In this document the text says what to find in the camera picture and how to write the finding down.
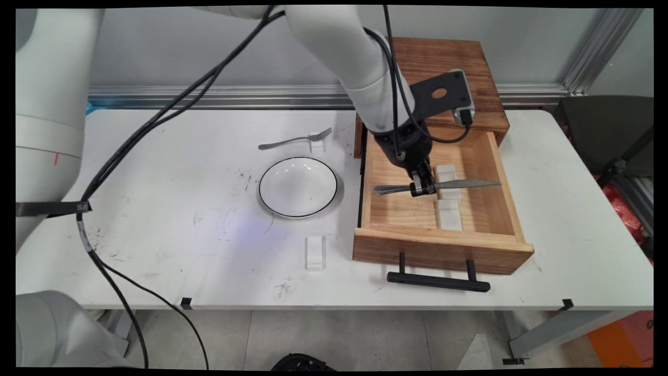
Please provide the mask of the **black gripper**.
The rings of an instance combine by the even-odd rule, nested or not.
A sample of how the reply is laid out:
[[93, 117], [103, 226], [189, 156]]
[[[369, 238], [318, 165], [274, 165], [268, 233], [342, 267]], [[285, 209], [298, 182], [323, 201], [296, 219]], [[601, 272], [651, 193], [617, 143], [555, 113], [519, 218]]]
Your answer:
[[429, 160], [433, 141], [425, 136], [424, 132], [430, 133], [424, 121], [419, 121], [417, 125], [413, 122], [406, 122], [398, 128], [397, 145], [393, 131], [374, 134], [376, 143], [392, 165], [405, 169], [409, 176], [419, 175], [420, 180], [411, 183], [412, 197], [436, 193]]

